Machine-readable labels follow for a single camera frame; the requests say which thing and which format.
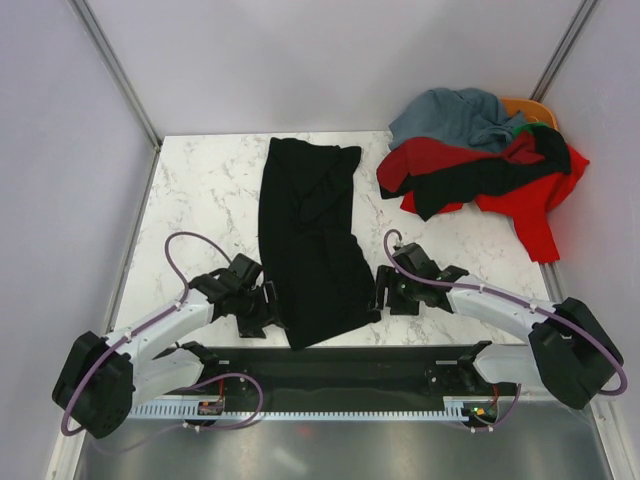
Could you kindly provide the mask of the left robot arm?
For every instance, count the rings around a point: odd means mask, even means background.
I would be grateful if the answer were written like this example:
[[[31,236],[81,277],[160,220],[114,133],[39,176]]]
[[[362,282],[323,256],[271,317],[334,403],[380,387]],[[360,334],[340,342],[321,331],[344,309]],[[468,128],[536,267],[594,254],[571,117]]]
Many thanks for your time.
[[[225,268],[187,281],[178,297],[129,327],[73,343],[52,392],[65,420],[96,439],[113,433],[132,409],[172,392],[216,388],[230,369],[212,348],[184,342],[186,335],[232,316],[243,338],[262,338],[279,324],[272,282],[261,266],[238,254]]]

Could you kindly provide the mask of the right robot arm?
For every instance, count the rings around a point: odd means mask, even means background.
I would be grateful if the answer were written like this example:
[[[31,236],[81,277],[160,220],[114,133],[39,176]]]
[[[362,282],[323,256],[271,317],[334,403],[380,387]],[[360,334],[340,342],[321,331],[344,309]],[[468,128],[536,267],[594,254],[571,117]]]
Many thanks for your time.
[[[514,345],[483,341],[460,361],[467,392],[510,383],[545,389],[580,410],[595,396],[618,396],[628,387],[624,360],[590,309],[568,297],[560,303],[516,295],[456,266],[444,269],[416,244],[386,246],[378,270],[376,309],[415,315],[421,306],[473,318],[517,338]]]

